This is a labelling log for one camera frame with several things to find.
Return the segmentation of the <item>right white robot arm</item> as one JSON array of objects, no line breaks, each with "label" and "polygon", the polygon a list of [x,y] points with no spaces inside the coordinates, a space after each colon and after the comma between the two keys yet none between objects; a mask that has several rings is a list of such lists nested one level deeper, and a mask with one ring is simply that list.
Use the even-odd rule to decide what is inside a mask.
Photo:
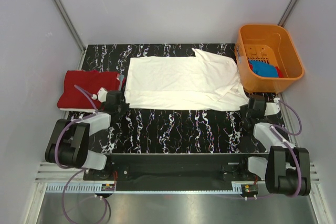
[{"label": "right white robot arm", "polygon": [[[280,104],[290,109],[297,117],[299,130],[290,132],[280,125],[272,124],[267,116],[280,112]],[[239,176],[250,180],[257,176],[265,181],[271,194],[289,197],[307,196],[311,191],[310,155],[306,148],[296,147],[278,131],[290,136],[302,132],[298,113],[281,99],[266,102],[264,97],[252,95],[248,103],[240,107],[243,128],[251,133],[266,149],[268,157],[250,156],[238,167]]]}]

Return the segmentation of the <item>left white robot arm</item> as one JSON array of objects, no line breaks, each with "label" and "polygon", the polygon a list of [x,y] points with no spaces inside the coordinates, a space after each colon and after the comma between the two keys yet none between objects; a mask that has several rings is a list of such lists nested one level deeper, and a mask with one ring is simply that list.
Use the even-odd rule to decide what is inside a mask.
[{"label": "left white robot arm", "polygon": [[101,110],[75,120],[59,119],[47,145],[45,161],[63,169],[94,169],[99,178],[109,179],[113,167],[107,163],[107,155],[89,150],[89,139],[112,127],[129,110],[122,97],[120,90],[108,91]]}]

